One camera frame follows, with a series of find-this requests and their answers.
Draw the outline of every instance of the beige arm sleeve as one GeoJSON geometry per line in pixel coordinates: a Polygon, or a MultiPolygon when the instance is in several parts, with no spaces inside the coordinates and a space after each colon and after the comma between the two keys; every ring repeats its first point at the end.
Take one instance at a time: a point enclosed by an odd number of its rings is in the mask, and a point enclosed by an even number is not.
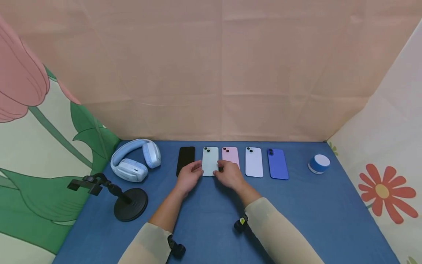
{"type": "Polygon", "coordinates": [[[248,225],[277,264],[324,264],[306,238],[266,199],[245,208],[248,225]]]}
{"type": "Polygon", "coordinates": [[[123,253],[118,264],[165,264],[170,255],[167,237],[170,232],[146,223],[123,253]]]}

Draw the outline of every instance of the pink smartphone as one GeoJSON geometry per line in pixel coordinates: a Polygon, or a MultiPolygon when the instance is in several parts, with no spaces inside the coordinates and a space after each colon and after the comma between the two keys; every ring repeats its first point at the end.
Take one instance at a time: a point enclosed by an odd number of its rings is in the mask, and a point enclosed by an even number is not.
{"type": "Polygon", "coordinates": [[[224,147],[222,149],[221,157],[225,161],[231,161],[233,163],[236,163],[238,165],[238,167],[240,168],[239,154],[237,152],[236,147],[224,147]]]}

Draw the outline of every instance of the blue smartphone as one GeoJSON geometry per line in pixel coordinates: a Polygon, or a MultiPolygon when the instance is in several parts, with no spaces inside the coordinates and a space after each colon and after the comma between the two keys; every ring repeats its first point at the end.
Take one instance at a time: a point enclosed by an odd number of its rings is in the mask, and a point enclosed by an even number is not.
{"type": "Polygon", "coordinates": [[[284,151],[278,149],[268,149],[268,163],[270,165],[270,176],[273,179],[288,180],[286,158],[284,151]]]}

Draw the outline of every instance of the blue table surface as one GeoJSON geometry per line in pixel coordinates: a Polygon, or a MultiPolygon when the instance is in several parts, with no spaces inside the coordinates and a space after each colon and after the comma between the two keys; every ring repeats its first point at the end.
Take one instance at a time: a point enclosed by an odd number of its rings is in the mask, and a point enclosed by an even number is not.
{"type": "MultiPolygon", "coordinates": [[[[245,172],[245,148],[262,148],[264,177],[246,177],[305,236],[325,264],[399,263],[368,209],[324,142],[182,142],[157,141],[162,165],[150,169],[142,183],[117,177],[108,165],[104,174],[123,190],[139,187],[149,197],[148,207],[132,222],[113,215],[116,198],[106,189],[90,196],[54,260],[54,264],[115,264],[143,224],[152,216],[176,183],[179,148],[195,146],[196,160],[203,147],[237,147],[241,171],[245,172]],[[268,148],[284,150],[290,179],[269,175],[268,148]],[[324,154],[331,167],[322,175],[308,170],[315,154],[324,154]]],[[[144,163],[142,150],[127,158],[144,163]]],[[[243,207],[233,191],[214,177],[202,177],[185,199],[175,227],[176,242],[186,247],[182,260],[170,256],[168,263],[273,263],[251,232],[237,234],[234,222],[243,207]]]]}

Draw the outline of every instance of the headphone ear cup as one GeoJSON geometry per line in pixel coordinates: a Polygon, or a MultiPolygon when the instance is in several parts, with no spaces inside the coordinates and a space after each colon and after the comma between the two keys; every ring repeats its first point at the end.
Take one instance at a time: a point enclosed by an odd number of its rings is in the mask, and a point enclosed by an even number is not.
{"type": "Polygon", "coordinates": [[[142,163],[125,158],[116,167],[114,173],[130,182],[142,182],[148,174],[148,168],[142,163]]]}
{"type": "Polygon", "coordinates": [[[161,162],[161,157],[159,156],[159,153],[156,152],[156,145],[153,142],[149,142],[142,146],[143,151],[143,157],[145,158],[145,163],[150,167],[151,169],[158,167],[161,162]]]}
{"type": "Polygon", "coordinates": [[[142,179],[140,179],[142,181],[148,174],[148,168],[145,165],[143,165],[142,163],[139,163],[139,162],[137,162],[136,166],[138,168],[140,168],[143,172],[143,175],[141,176],[142,179]]]}

